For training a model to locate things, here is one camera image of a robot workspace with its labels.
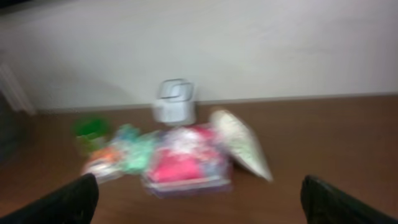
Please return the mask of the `orange tissue pack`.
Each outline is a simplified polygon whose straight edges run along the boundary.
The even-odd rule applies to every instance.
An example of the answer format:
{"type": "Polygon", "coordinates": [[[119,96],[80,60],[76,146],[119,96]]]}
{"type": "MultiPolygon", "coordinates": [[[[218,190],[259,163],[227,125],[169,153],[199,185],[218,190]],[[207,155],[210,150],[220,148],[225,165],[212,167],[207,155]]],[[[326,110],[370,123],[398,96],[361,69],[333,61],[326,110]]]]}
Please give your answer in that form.
{"type": "Polygon", "coordinates": [[[122,154],[114,147],[102,148],[90,154],[81,174],[93,174],[98,184],[118,179],[123,176],[121,159],[122,154]]]}

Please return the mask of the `white pouch with cork cap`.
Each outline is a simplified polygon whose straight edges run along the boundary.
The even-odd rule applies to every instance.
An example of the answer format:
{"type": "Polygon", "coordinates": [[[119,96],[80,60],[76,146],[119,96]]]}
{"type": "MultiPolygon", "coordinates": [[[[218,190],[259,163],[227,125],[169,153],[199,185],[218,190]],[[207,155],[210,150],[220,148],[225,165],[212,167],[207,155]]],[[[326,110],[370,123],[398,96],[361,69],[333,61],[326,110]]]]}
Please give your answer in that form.
{"type": "Polygon", "coordinates": [[[210,114],[210,123],[235,162],[268,182],[274,180],[257,136],[243,120],[217,108],[210,114]]]}

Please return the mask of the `teal wet wipes pack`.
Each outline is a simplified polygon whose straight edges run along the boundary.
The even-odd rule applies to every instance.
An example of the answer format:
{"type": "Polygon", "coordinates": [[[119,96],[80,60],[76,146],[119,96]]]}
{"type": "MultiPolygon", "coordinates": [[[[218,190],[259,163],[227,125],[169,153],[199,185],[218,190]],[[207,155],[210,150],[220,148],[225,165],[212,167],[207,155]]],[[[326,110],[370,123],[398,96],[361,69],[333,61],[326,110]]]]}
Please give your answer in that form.
{"type": "Polygon", "coordinates": [[[123,154],[121,160],[122,171],[133,175],[145,171],[158,140],[158,131],[123,140],[121,142],[121,151],[123,154]]]}

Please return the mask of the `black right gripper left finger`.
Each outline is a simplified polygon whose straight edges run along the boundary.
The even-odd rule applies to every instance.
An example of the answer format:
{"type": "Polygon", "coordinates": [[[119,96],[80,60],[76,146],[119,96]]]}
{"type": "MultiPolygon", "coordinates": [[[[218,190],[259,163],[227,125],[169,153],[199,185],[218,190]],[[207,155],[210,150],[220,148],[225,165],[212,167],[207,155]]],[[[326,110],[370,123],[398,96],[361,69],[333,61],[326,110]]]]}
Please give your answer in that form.
{"type": "Polygon", "coordinates": [[[93,174],[85,174],[62,188],[1,217],[1,224],[90,223],[99,199],[93,174]]]}

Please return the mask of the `grey plastic mesh basket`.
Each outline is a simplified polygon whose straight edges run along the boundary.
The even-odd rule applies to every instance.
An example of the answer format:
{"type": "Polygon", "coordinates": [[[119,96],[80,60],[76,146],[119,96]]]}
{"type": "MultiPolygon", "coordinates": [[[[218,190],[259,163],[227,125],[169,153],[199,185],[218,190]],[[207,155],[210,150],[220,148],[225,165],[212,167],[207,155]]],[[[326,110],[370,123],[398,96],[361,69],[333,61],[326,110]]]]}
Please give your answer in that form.
{"type": "Polygon", "coordinates": [[[15,154],[27,138],[29,116],[14,111],[1,93],[1,162],[15,154]]]}

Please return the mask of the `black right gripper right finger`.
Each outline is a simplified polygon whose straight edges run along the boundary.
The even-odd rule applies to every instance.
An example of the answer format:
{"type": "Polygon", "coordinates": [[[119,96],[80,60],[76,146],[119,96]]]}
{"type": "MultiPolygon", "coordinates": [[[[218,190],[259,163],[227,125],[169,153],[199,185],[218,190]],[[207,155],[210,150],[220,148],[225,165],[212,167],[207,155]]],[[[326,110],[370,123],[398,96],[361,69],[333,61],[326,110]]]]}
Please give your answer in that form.
{"type": "Polygon", "coordinates": [[[305,176],[300,201],[308,224],[397,224],[395,218],[313,175],[305,176]]]}

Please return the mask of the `green cup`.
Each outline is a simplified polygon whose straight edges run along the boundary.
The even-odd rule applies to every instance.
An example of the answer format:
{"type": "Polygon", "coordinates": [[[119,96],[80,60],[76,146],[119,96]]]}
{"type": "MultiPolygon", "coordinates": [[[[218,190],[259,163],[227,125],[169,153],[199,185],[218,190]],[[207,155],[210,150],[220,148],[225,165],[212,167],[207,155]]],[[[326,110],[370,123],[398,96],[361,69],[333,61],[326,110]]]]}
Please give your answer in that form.
{"type": "Polygon", "coordinates": [[[72,126],[80,152],[89,155],[102,149],[108,142],[109,123],[100,117],[86,116],[77,119],[72,126]]]}

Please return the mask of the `red purple tissue pack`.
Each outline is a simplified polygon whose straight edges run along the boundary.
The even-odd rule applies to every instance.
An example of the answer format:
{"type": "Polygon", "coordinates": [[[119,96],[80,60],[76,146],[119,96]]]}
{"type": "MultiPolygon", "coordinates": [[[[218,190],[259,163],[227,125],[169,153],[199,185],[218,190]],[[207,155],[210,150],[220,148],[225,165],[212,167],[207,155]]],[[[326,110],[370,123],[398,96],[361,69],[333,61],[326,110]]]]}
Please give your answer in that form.
{"type": "Polygon", "coordinates": [[[231,189],[231,161],[209,124],[182,126],[158,134],[141,180],[159,198],[231,189]]]}

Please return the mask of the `small green tissue pack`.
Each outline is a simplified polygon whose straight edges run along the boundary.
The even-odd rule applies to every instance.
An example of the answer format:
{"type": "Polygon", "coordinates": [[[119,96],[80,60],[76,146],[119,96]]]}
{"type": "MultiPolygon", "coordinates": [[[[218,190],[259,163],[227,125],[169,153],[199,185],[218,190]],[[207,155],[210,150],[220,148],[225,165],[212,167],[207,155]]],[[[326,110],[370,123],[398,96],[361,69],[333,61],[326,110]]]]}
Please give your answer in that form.
{"type": "Polygon", "coordinates": [[[119,127],[112,140],[112,145],[120,151],[130,150],[140,135],[140,130],[130,124],[119,127]]]}

